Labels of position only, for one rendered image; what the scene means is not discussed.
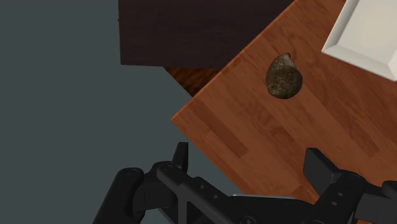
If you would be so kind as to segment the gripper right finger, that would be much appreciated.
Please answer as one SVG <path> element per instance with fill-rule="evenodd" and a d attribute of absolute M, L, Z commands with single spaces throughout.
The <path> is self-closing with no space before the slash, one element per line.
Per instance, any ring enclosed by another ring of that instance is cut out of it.
<path fill-rule="evenodd" d="M 303 224 L 397 224 L 397 181 L 373 185 L 317 148 L 306 149 L 303 175 L 319 195 Z"/>

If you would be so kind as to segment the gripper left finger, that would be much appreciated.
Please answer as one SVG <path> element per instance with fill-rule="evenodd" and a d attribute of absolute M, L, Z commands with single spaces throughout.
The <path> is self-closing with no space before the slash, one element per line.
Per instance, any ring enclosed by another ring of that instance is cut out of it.
<path fill-rule="evenodd" d="M 118 171 L 92 224 L 141 224 L 151 209 L 171 224 L 248 224 L 245 209 L 187 169 L 188 143 L 180 142 L 171 161 L 157 162 L 147 173 Z"/>

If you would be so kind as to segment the white square plate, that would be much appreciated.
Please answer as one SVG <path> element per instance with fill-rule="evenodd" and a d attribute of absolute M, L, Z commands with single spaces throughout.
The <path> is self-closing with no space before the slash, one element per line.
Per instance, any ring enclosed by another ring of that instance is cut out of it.
<path fill-rule="evenodd" d="M 321 52 L 397 81 L 397 0 L 346 0 Z"/>

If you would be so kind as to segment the brown wooden table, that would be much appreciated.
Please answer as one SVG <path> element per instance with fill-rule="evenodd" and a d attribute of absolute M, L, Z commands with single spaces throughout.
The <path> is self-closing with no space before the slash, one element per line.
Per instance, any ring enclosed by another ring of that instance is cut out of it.
<path fill-rule="evenodd" d="M 315 202 L 307 148 L 373 185 L 397 181 L 397 82 L 321 52 L 345 2 L 294 0 L 172 117 L 242 192 Z M 284 53 L 303 76 L 290 99 L 265 81 Z"/>

